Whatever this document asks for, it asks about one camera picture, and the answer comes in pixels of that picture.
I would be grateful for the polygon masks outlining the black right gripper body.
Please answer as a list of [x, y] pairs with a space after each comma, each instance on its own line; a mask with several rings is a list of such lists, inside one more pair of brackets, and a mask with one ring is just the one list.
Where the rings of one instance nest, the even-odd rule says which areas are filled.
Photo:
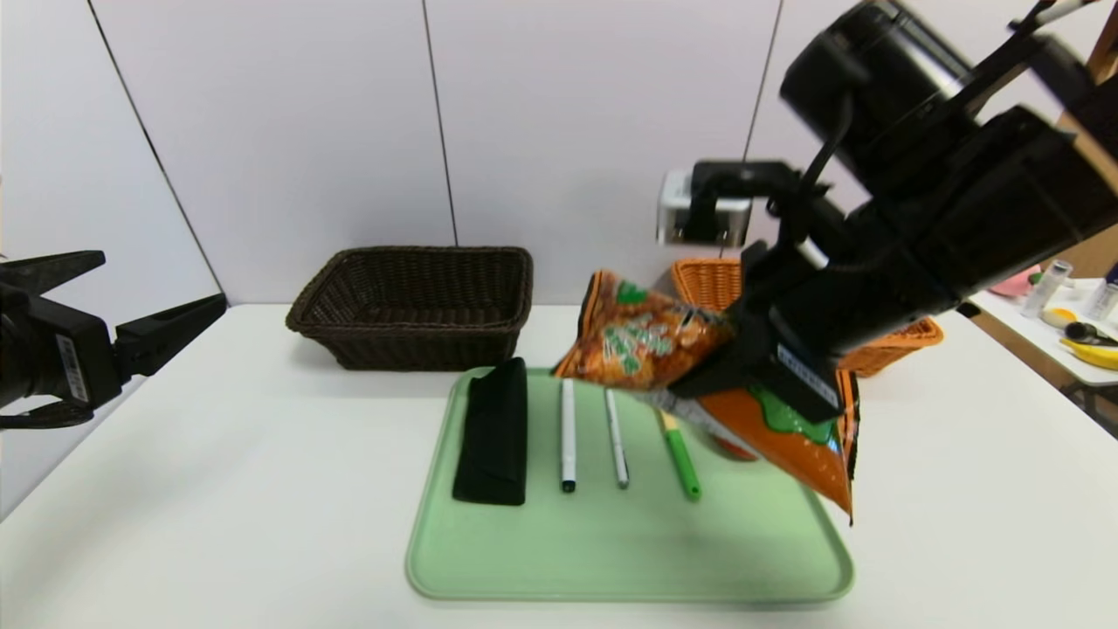
[[841, 411], [835, 370], [843, 358], [897, 328], [893, 239], [860, 240], [818, 268], [795, 246], [743, 247], [738, 335], [769, 335], [762, 385], [818, 425]]

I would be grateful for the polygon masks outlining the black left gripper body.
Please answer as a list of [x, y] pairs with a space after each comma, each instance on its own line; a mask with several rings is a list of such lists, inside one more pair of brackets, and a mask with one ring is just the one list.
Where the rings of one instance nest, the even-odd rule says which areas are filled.
[[55, 397], [80, 410], [100, 409], [122, 391], [107, 324], [3, 284], [1, 391], [3, 406]]

